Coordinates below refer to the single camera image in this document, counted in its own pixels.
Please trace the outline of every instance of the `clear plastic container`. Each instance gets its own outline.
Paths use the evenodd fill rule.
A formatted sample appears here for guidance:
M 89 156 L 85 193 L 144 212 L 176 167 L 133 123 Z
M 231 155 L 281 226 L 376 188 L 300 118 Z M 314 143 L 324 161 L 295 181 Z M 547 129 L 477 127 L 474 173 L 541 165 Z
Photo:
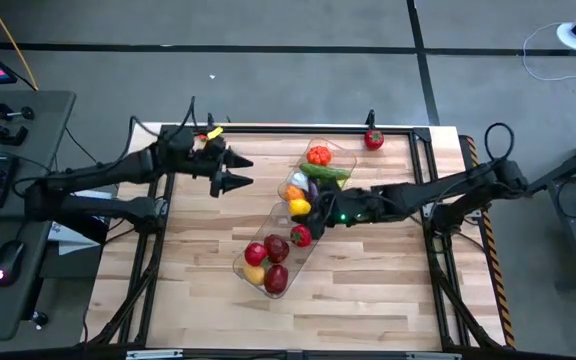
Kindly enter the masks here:
M 286 192 L 286 187 L 291 184 L 292 177 L 296 173 L 301 173 L 301 170 L 299 170 L 299 165 L 308 162 L 307 158 L 308 151 L 310 151 L 310 149 L 312 149 L 315 146 L 325 146 L 332 153 L 332 159 L 330 163 L 327 165 L 327 167 L 344 169 L 352 174 L 355 165 L 357 165 L 357 158 L 355 157 L 355 154 L 326 139 L 314 138 L 310 140 L 310 143 L 308 143 L 306 151 L 304 151 L 303 155 L 301 155 L 295 167 L 292 169 L 292 171 L 290 171 L 288 177 L 286 177 L 286 180 L 283 183 L 281 183 L 277 188 L 277 193 L 279 194 L 280 198 L 285 200 L 284 193 Z M 343 188 L 344 185 L 346 185 L 346 181 L 347 179 L 340 180 L 339 187 Z
M 288 243 L 289 246 L 288 257 L 286 257 L 286 259 L 279 264 L 288 270 L 288 281 L 286 283 L 285 289 L 281 293 L 271 294 L 266 291 L 263 284 L 254 285 L 250 281 L 248 281 L 243 271 L 244 267 L 247 265 L 246 259 L 244 258 L 244 253 L 239 255 L 232 264 L 232 268 L 235 274 L 237 274 L 237 276 L 245 280 L 251 286 L 257 288 L 259 291 L 264 293 L 269 298 L 278 299 L 282 297 L 286 293 L 286 291 L 288 291 L 288 289 L 290 288 L 290 284 L 292 284 L 293 280 L 295 280 L 295 277 L 297 277 L 299 270 L 301 270 L 301 267 L 304 265 L 306 259 L 308 259 L 308 256 L 310 256 L 310 253 L 317 244 L 316 240 L 313 240 L 312 243 L 306 247 L 298 247 L 297 245 L 293 244 L 290 241 L 290 230 L 297 225 L 298 225 L 297 223 L 294 223 L 290 219 L 290 212 L 288 211 L 288 203 L 280 202 L 273 206 L 270 215 L 268 216 L 266 221 L 264 221 L 264 224 L 261 226 L 259 231 L 257 231 L 253 239 L 250 241 L 250 244 L 259 243 L 263 245 L 266 236 L 278 235 L 283 239 L 285 239 L 286 242 Z M 269 263 L 268 261 L 262 262 L 261 267 L 264 268 L 264 275 L 268 273 L 268 269 L 273 265 L 275 264 Z

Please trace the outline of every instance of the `butcher block tabletop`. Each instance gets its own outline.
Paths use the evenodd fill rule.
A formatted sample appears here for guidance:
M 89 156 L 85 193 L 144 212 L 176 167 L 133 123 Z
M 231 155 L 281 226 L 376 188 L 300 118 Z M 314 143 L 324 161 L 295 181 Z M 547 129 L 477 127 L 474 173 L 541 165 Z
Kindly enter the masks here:
M 158 131 L 161 125 L 149 127 Z M 463 171 L 456 129 L 431 127 L 430 133 L 439 176 Z M 377 151 L 365 150 L 361 135 L 226 132 L 223 136 L 233 150 L 254 162 L 253 167 L 232 172 L 253 178 L 254 183 L 214 199 L 208 195 L 207 179 L 176 176 L 148 347 L 441 349 L 424 238 L 410 219 L 327 229 L 281 299 L 269 299 L 232 270 L 233 260 L 272 206 L 282 201 L 277 186 L 313 137 L 352 151 L 357 166 L 346 187 L 369 187 L 414 182 L 406 136 L 386 135 Z M 131 151 L 152 141 L 136 128 Z M 419 149 L 427 169 L 421 145 Z M 145 196 L 147 188 L 124 183 L 118 196 Z M 159 188 L 162 192 L 163 179 Z M 109 237 L 130 227 L 122 224 Z M 478 227 L 464 224 L 462 231 L 481 242 Z M 104 248 L 87 315 L 91 337 L 125 299 L 137 238 L 133 232 Z M 453 237 L 452 250 L 465 304 L 488 334 L 505 344 L 486 256 L 458 236 Z M 458 339 L 453 308 L 447 299 L 446 304 L 451 335 Z M 141 305 L 138 302 L 135 308 L 133 333 Z

